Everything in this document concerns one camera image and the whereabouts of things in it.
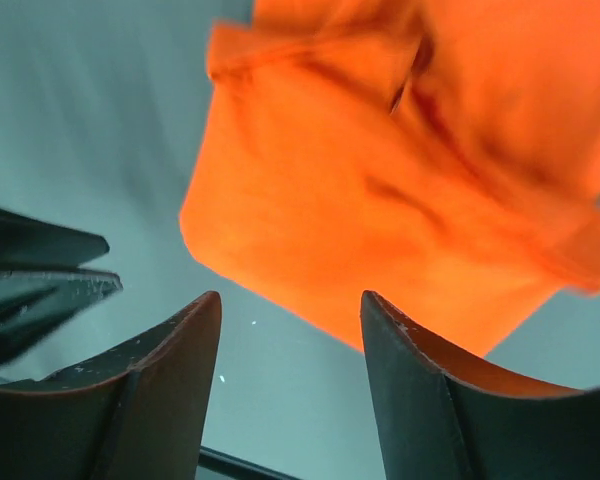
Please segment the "orange t-shirt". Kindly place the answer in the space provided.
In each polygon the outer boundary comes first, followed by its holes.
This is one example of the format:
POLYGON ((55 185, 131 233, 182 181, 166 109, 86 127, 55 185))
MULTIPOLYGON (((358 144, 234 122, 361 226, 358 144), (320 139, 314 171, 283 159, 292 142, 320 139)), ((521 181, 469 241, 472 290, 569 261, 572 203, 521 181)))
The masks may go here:
POLYGON ((258 1, 212 28, 191 255, 353 347, 362 292, 485 355, 600 292, 600 1, 258 1))

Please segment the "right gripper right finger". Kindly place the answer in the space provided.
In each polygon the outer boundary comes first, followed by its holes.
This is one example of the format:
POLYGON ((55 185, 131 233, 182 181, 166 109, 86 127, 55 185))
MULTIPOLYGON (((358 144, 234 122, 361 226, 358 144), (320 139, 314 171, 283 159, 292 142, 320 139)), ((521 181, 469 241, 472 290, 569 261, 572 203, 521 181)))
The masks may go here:
POLYGON ((600 387, 486 361, 361 299, 364 355, 389 479, 600 479, 600 387))

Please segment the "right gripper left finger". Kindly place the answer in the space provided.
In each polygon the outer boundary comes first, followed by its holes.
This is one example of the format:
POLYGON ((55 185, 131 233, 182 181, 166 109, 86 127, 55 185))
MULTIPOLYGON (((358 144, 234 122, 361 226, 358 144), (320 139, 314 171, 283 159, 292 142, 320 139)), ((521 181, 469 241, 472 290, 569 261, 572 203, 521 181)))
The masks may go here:
POLYGON ((0 385, 0 479, 192 479, 221 329, 210 291, 41 381, 0 385))

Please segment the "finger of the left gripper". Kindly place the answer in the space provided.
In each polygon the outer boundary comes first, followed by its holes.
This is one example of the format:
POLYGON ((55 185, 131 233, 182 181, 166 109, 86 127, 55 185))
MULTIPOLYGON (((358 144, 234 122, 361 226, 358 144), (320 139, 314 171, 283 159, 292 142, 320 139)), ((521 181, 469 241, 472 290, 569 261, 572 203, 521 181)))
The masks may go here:
POLYGON ((0 260, 81 265, 109 252, 104 237, 0 208, 0 260))
POLYGON ((0 269, 0 366, 121 290, 111 272, 0 269))

